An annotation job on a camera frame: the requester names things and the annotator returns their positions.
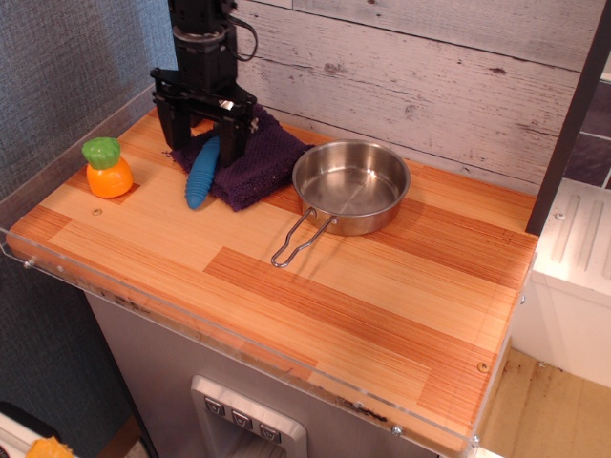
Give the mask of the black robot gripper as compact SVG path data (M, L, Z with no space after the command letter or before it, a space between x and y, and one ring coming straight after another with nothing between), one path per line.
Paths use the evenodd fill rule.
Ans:
M191 129L202 118L218 120L220 163L242 157L252 133L256 97L238 85L237 31L205 33L173 30L178 67L154 68L154 100L166 143L179 150L191 142Z

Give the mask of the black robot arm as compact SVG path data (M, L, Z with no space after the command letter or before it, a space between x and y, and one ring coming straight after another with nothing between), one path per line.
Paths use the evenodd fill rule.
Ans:
M232 16L234 1L170 1L175 70L154 68L153 92L166 143L174 150L191 142L198 119L217 123L220 163L243 156L254 125L257 98L238 84L237 28L253 28Z

